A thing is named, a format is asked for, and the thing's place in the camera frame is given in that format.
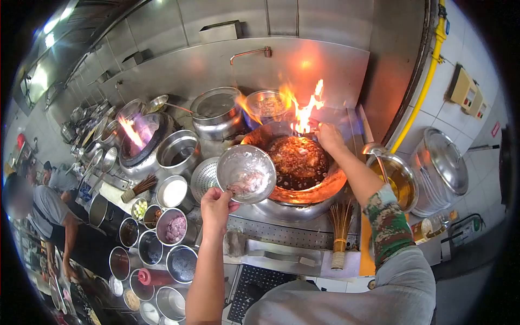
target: yellow gas pipe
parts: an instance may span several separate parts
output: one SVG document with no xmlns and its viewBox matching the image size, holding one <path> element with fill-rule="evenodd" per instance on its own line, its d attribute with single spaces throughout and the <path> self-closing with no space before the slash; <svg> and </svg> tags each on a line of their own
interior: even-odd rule
<svg viewBox="0 0 520 325">
<path fill-rule="evenodd" d="M 446 12 L 444 7 L 444 0 L 439 0 L 439 4 L 442 6 L 444 12 Z M 437 64 L 443 62 L 443 60 L 440 57 L 440 47 L 446 39 L 446 32 L 444 29 L 445 21 L 446 18 L 443 15 L 442 10 L 439 10 L 439 23 L 437 24 L 437 28 L 435 29 L 435 47 L 433 48 L 432 62 L 430 62 L 430 68 L 428 69 L 426 80 L 424 81 L 424 85 L 421 89 L 421 93 L 419 94 L 419 98 L 417 99 L 417 103 L 415 104 L 415 107 L 412 110 L 412 114 L 408 118 L 408 121 L 406 122 L 404 128 L 399 134 L 399 137 L 397 137 L 397 140 L 395 141 L 394 145 L 390 149 L 391 153 L 395 153 L 397 151 L 397 148 L 399 148 L 399 146 L 401 145 L 401 142 L 404 140 L 406 133 L 408 133 L 408 131 L 410 130 L 413 121 L 415 121 L 415 117 L 421 110 L 424 98 L 428 93 L 428 89 L 430 88 L 430 85 L 432 83 L 433 75 L 435 74 L 435 69 L 437 69 Z"/>
</svg>

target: faucet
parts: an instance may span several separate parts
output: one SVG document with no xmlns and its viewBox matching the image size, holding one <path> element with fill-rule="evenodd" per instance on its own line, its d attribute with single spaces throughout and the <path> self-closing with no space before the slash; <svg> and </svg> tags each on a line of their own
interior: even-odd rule
<svg viewBox="0 0 520 325">
<path fill-rule="evenodd" d="M 272 57 L 272 50 L 271 50 L 271 47 L 270 46 L 266 46 L 264 48 L 259 48 L 259 49 L 254 49 L 252 51 L 247 51 L 247 52 L 242 52 L 242 53 L 238 53 L 238 54 L 235 54 L 231 57 L 231 59 L 229 60 L 231 65 L 233 65 L 233 60 L 236 58 L 236 57 L 239 57 L 239 56 L 242 56 L 242 55 L 246 55 L 246 54 L 251 54 L 251 53 L 255 53 L 255 52 L 264 52 L 264 56 L 266 58 L 270 58 Z"/>
</svg>

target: gray t-shirt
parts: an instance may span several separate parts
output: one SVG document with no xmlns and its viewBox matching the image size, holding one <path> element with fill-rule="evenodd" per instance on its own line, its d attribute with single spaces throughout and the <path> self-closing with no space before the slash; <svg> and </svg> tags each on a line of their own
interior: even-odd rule
<svg viewBox="0 0 520 325">
<path fill-rule="evenodd" d="M 55 169 L 50 173 L 49 186 L 60 191 L 71 191 L 76 189 L 79 182 L 73 174 L 65 175 L 66 171 Z"/>
<path fill-rule="evenodd" d="M 34 188 L 33 201 L 44 216 L 55 225 L 61 226 L 67 212 L 71 212 L 65 202 L 61 200 L 60 196 L 53 189 L 45 185 Z M 53 226 L 45 220 L 34 207 L 28 219 L 40 236 L 47 239 L 50 238 L 53 232 Z"/>
<path fill-rule="evenodd" d="M 245 314 L 252 324 L 430 324 L 435 279 L 416 246 L 388 259 L 375 275 L 375 289 L 363 293 L 321 292 L 296 280 L 267 292 Z"/>
</svg>

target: hand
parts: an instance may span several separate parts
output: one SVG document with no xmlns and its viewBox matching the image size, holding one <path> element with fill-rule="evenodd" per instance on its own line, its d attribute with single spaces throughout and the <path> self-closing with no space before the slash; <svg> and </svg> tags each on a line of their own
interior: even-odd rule
<svg viewBox="0 0 520 325">
<path fill-rule="evenodd" d="M 238 202 L 231 201 L 231 196 L 231 191 L 222 192 L 218 187 L 212 187 L 202 197 L 200 209 L 204 237 L 223 237 L 226 234 L 229 213 L 240 206 Z"/>
<path fill-rule="evenodd" d="M 323 149 L 329 154 L 333 155 L 343 150 L 348 151 L 340 130 L 334 124 L 320 122 L 315 134 Z"/>
<path fill-rule="evenodd" d="M 58 270 L 56 269 L 56 265 L 54 261 L 51 261 L 50 258 L 47 259 L 47 269 L 49 271 L 49 275 L 51 277 L 55 277 L 58 275 Z"/>
<path fill-rule="evenodd" d="M 65 274 L 67 281 L 70 282 L 70 278 L 74 278 L 77 281 L 76 271 L 74 271 L 74 268 L 70 265 L 68 258 L 63 259 L 62 266 L 63 266 L 63 273 Z"/>
</svg>

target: plastic bottle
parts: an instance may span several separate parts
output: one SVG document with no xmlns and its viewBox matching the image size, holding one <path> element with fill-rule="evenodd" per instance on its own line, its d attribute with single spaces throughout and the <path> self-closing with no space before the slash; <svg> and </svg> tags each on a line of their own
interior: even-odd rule
<svg viewBox="0 0 520 325">
<path fill-rule="evenodd" d="M 431 238 L 446 231 L 450 222 L 456 217 L 456 211 L 452 211 L 449 214 L 446 211 L 441 211 L 421 220 L 411 226 L 413 240 L 416 244 L 427 242 Z"/>
<path fill-rule="evenodd" d="M 175 283 L 170 272 L 142 268 L 137 273 L 137 279 L 144 285 L 168 285 Z"/>
</svg>

